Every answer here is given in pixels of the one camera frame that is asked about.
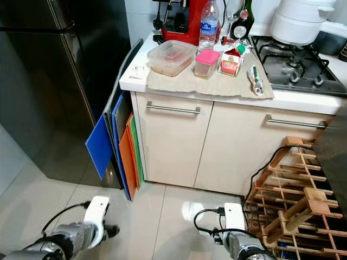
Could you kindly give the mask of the white paper slip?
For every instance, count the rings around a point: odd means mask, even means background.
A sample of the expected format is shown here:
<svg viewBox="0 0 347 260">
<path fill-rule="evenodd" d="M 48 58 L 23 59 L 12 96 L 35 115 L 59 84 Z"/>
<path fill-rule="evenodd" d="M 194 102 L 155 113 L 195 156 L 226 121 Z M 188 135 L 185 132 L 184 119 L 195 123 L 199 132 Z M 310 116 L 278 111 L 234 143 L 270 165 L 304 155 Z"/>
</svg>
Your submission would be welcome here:
<svg viewBox="0 0 347 260">
<path fill-rule="evenodd" d="M 151 71 L 150 67 L 148 66 L 132 67 L 132 71 L 131 71 L 131 75 L 129 76 L 129 79 L 146 80 L 150 71 Z"/>
</svg>

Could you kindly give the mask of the beige cloth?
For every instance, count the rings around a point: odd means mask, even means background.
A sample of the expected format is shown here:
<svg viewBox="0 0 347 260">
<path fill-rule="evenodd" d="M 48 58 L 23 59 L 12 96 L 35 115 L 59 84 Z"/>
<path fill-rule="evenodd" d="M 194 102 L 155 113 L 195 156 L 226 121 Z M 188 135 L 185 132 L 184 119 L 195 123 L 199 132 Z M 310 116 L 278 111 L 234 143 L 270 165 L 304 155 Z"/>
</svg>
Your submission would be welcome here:
<svg viewBox="0 0 347 260">
<path fill-rule="evenodd" d="M 252 90 L 252 82 L 247 72 L 253 67 L 258 68 L 262 80 L 262 94 L 257 95 Z M 146 86 L 153 90 L 167 92 L 183 92 L 205 94 L 210 96 L 239 96 L 248 99 L 273 99 L 274 91 L 265 74 L 262 63 L 251 48 L 246 49 L 245 60 L 236 77 L 215 71 L 208 79 L 194 76 L 194 63 L 191 63 L 180 74 L 174 77 L 164 76 L 155 71 L 149 72 Z"/>
</svg>

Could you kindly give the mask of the clear plastic food container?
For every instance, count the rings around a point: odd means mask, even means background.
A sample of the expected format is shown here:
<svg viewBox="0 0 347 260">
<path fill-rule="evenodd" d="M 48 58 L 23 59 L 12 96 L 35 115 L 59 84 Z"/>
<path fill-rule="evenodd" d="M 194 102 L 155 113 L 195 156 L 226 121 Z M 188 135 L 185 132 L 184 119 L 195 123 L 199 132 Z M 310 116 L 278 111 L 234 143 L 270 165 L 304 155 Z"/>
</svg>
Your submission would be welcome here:
<svg viewBox="0 0 347 260">
<path fill-rule="evenodd" d="M 147 53 L 147 64 L 154 71 L 174 77 L 191 64 L 197 53 L 195 45 L 169 40 Z"/>
</svg>

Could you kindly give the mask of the red coffee machine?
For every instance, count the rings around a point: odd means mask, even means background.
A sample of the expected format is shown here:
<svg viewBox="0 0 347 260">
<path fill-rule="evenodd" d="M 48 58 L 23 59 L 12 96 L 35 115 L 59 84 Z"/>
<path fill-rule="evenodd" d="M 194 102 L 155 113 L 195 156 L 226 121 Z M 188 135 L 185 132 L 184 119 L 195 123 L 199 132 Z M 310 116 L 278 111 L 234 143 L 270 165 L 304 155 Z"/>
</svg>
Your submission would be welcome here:
<svg viewBox="0 0 347 260">
<path fill-rule="evenodd" d="M 198 45 L 201 14 L 208 0 L 154 0 L 159 3 L 153 26 L 159 30 L 153 40 L 159 44 L 177 40 Z"/>
</svg>

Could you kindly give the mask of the dark bottle with round label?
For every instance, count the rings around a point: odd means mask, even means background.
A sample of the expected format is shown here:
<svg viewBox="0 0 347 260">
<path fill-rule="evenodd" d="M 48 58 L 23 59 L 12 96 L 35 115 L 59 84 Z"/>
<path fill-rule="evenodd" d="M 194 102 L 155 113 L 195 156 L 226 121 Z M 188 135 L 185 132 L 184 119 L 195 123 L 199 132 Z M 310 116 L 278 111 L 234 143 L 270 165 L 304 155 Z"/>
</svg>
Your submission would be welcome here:
<svg viewBox="0 0 347 260">
<path fill-rule="evenodd" d="M 230 26 L 229 36 L 234 40 L 247 38 L 255 22 L 252 10 L 253 0 L 245 0 L 240 9 L 236 11 L 232 18 L 233 23 Z"/>
</svg>

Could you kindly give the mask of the juice carton with green cap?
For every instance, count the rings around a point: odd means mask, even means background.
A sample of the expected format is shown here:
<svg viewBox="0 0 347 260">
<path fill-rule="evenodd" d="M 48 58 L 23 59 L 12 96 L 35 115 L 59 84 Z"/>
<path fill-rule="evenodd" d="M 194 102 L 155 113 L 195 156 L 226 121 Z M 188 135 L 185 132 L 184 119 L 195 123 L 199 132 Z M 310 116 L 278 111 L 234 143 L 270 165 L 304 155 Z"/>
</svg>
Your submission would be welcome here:
<svg viewBox="0 0 347 260">
<path fill-rule="evenodd" d="M 217 71 L 228 76 L 236 77 L 241 69 L 241 65 L 245 61 L 245 55 L 247 53 L 248 49 L 246 45 L 240 40 L 228 45 L 221 52 Z"/>
</svg>

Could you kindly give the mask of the green white tube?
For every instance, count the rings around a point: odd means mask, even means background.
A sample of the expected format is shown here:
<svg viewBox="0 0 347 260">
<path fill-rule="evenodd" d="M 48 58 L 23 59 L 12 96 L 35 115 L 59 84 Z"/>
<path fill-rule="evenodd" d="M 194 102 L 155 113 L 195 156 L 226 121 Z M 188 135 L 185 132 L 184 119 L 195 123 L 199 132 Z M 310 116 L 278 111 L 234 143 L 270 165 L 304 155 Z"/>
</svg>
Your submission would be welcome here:
<svg viewBox="0 0 347 260">
<path fill-rule="evenodd" d="M 262 96 L 264 94 L 263 81 L 260 77 L 258 67 L 250 67 L 250 69 L 246 72 L 246 76 L 250 81 L 251 92 L 253 92 L 255 96 Z"/>
</svg>

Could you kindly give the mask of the pink lid food container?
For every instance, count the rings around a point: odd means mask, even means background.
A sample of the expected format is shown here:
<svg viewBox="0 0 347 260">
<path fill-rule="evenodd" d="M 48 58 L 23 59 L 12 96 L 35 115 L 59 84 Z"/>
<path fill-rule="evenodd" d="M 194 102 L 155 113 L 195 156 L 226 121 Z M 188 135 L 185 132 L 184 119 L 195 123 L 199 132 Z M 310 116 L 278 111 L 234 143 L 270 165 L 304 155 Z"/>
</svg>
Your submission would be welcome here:
<svg viewBox="0 0 347 260">
<path fill-rule="evenodd" d="M 205 49 L 196 56 L 194 76 L 208 79 L 216 71 L 221 53 L 211 49 Z"/>
</svg>

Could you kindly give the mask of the clear plastic water bottle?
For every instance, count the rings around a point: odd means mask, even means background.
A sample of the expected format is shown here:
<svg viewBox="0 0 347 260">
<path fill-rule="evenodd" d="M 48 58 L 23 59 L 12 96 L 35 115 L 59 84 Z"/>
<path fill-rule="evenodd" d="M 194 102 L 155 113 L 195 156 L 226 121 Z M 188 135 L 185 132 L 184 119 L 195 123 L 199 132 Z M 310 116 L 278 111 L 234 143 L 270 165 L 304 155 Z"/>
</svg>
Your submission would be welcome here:
<svg viewBox="0 0 347 260">
<path fill-rule="evenodd" d="M 205 49 L 214 49 L 220 26 L 217 0 L 205 0 L 200 17 L 198 54 Z"/>
</svg>

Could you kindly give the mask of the black gas stove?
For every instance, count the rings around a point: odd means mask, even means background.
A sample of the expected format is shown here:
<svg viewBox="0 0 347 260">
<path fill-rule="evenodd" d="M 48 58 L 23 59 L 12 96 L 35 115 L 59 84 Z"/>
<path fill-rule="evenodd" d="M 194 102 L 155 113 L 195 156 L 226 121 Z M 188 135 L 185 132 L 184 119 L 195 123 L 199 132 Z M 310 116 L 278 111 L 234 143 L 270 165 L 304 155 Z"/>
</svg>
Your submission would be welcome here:
<svg viewBox="0 0 347 260">
<path fill-rule="evenodd" d="M 310 45 L 289 45 L 270 36 L 250 40 L 273 89 L 347 98 L 347 87 L 330 71 L 330 62 Z"/>
</svg>

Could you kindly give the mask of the small silver fridge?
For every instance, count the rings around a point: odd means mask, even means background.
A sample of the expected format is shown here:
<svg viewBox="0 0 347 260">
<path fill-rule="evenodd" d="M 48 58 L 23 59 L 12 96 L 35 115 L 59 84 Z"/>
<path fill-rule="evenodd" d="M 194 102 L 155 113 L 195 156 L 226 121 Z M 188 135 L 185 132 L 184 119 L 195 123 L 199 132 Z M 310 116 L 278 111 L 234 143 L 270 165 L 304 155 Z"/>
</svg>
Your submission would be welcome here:
<svg viewBox="0 0 347 260">
<path fill-rule="evenodd" d="M 314 143 L 314 151 L 340 206 L 347 206 L 347 104 Z"/>
</svg>

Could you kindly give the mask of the wooden wine rack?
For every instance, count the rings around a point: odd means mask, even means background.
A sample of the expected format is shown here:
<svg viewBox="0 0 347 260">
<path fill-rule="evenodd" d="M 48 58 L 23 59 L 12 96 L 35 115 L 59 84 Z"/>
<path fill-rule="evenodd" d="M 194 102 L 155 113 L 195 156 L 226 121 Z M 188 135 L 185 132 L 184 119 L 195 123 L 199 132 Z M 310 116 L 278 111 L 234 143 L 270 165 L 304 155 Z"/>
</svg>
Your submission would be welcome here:
<svg viewBox="0 0 347 260">
<path fill-rule="evenodd" d="M 282 260 L 347 260 L 347 211 L 312 150 L 287 136 L 251 178 L 243 201 L 247 230 Z"/>
</svg>

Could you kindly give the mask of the blue cutting board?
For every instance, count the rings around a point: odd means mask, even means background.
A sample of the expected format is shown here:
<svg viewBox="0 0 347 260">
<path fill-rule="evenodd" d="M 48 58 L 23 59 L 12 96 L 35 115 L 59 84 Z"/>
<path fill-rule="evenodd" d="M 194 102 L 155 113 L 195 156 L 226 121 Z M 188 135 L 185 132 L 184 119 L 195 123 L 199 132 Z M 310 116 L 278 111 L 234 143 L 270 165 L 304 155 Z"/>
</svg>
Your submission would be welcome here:
<svg viewBox="0 0 347 260">
<path fill-rule="evenodd" d="M 112 114 L 118 94 L 112 94 L 107 101 L 104 111 L 99 114 L 97 123 L 92 129 L 85 146 L 93 162 L 99 180 L 107 183 L 119 183 L 121 174 L 115 163 L 114 133 Z"/>
</svg>

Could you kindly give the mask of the large dark steel fridge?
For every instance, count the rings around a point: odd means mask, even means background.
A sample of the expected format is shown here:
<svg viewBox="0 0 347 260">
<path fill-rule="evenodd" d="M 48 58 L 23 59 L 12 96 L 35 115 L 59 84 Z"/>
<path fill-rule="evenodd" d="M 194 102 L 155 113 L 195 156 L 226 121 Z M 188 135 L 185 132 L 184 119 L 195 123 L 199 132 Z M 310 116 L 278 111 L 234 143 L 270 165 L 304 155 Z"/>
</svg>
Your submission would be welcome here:
<svg viewBox="0 0 347 260">
<path fill-rule="evenodd" d="M 119 189 L 86 142 L 131 40 L 125 0 L 1 0 L 1 126 L 47 178 Z"/>
</svg>

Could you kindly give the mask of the orange cutting board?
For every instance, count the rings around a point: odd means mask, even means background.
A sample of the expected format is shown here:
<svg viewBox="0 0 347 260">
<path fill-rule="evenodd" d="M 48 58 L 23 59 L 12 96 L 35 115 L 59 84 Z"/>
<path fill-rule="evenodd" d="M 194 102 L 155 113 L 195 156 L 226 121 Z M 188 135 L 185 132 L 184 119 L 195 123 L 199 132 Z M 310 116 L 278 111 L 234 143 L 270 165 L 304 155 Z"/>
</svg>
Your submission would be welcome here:
<svg viewBox="0 0 347 260">
<path fill-rule="evenodd" d="M 126 120 L 124 126 L 124 134 L 119 141 L 119 149 L 121 154 L 121 161 L 124 167 L 126 184 L 128 187 L 128 195 L 130 201 L 133 201 L 136 197 L 138 190 L 138 178 L 137 178 L 137 167 L 136 161 L 134 160 L 134 148 L 132 146 L 132 131 L 131 131 L 131 119 L 132 114 Z"/>
</svg>

